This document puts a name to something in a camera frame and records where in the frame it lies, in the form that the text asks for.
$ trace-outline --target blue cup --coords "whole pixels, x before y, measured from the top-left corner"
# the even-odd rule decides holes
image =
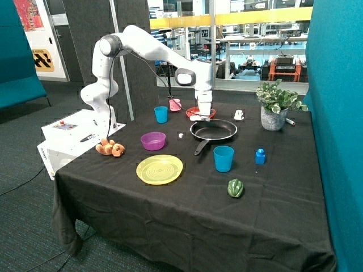
[[[166,123],[168,121],[168,108],[164,106],[156,107],[154,109],[155,117],[159,124]]]
[[[231,170],[234,150],[229,146],[217,146],[214,150],[214,164],[219,172],[225,173]]]

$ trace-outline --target yellow beam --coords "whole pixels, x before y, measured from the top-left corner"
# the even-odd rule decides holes
[[[311,19],[312,11],[312,7],[300,7],[217,14],[216,25],[305,21]],[[210,26],[211,23],[212,19],[208,14],[178,18],[151,19],[150,27],[151,29],[201,27]]]
[[[312,7],[300,7],[217,14],[216,25],[305,21],[311,19],[312,11]]]
[[[179,28],[179,27],[200,27],[210,26],[212,19],[210,15],[186,16],[178,18],[151,19],[150,28]]]

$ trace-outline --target poster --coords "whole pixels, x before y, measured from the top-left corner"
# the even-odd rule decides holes
[[[44,30],[36,0],[14,0],[14,4],[26,32]]]

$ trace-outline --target purple bowl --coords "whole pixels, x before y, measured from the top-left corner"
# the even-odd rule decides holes
[[[141,142],[146,150],[155,151],[162,149],[165,145],[166,135],[161,132],[149,132],[141,137]]]

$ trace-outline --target green pepper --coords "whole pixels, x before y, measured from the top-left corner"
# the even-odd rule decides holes
[[[243,184],[238,179],[230,180],[228,182],[228,193],[231,197],[240,197],[243,191]]]

